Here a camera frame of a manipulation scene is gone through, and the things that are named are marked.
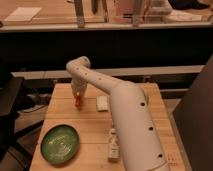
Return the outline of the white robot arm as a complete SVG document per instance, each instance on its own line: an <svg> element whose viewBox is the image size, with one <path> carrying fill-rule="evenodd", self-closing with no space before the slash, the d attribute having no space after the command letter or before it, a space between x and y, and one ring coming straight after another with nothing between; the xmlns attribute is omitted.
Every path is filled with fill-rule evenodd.
<svg viewBox="0 0 213 171"><path fill-rule="evenodd" d="M86 56L66 64L72 77L73 95L83 95L92 84L109 95L125 171L170 171L144 91L124 81L90 69Z"/></svg>

